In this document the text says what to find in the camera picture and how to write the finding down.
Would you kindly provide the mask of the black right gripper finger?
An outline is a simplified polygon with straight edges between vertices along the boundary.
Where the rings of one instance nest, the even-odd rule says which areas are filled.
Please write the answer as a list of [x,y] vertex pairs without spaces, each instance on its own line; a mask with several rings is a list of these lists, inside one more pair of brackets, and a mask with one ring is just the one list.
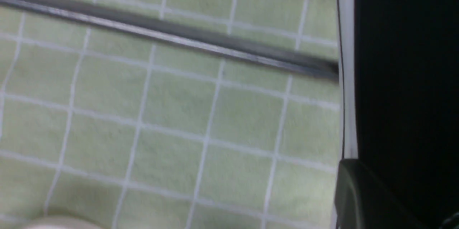
[[340,229],[426,229],[360,160],[338,166],[334,205]]

